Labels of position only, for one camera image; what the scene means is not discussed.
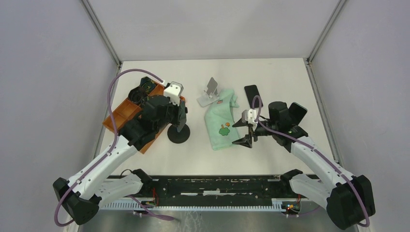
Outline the white folding phone stand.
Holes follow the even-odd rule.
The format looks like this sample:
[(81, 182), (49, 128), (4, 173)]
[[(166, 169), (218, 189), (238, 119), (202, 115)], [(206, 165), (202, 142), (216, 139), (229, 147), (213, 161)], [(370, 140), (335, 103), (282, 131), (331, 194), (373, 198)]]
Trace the white folding phone stand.
[(201, 107), (206, 107), (214, 102), (217, 102), (219, 99), (218, 83), (213, 77), (211, 77), (206, 85), (204, 93), (197, 98), (197, 102)]

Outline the black clamp phone stand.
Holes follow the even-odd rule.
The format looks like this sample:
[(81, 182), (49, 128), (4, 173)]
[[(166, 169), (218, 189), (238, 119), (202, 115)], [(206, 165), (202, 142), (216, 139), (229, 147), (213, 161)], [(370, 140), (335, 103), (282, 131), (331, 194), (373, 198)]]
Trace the black clamp phone stand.
[(182, 144), (186, 142), (190, 137), (190, 128), (188, 125), (184, 125), (180, 132), (177, 131), (177, 127), (171, 125), (167, 130), (168, 139), (175, 144)]

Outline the black smartphone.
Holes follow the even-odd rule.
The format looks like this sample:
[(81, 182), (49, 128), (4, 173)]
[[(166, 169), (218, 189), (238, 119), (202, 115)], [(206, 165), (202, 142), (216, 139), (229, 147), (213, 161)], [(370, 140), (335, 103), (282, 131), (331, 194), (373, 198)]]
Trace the black smartphone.
[(262, 101), (256, 101), (255, 104), (253, 104), (253, 99), (255, 96), (259, 96), (261, 98), (261, 95), (256, 85), (244, 86), (244, 91), (250, 108), (253, 108), (253, 106), (255, 106), (256, 108), (263, 107), (264, 104)]

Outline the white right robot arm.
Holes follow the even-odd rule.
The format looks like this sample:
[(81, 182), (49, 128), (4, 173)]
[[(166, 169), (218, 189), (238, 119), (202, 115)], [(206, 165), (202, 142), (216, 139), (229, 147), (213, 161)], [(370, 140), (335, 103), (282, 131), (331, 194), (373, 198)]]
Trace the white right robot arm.
[(307, 109), (296, 102), (287, 105), (269, 104), (269, 117), (261, 117), (260, 109), (245, 110), (234, 127), (247, 127), (245, 137), (234, 145), (248, 148), (261, 136), (271, 136), (280, 146), (299, 158), (317, 176), (310, 178), (298, 169), (281, 175), (279, 191), (285, 197), (300, 194), (326, 210), (332, 222), (341, 230), (353, 225), (369, 227), (375, 204), (370, 180), (355, 176), (334, 160), (325, 156), (308, 133), (299, 126)]

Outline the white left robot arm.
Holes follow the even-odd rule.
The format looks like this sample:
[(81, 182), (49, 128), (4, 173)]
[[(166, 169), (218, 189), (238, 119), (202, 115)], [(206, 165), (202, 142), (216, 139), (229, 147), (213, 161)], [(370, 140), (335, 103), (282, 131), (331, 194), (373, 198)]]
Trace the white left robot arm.
[(59, 227), (90, 221), (100, 208), (128, 195), (148, 196), (150, 178), (143, 171), (104, 183), (106, 178), (129, 157), (153, 142), (157, 134), (172, 125), (180, 132), (186, 126), (186, 102), (172, 102), (171, 97), (149, 96), (134, 117), (114, 132), (109, 146), (69, 179), (58, 178), (53, 189), (58, 199), (54, 223)]

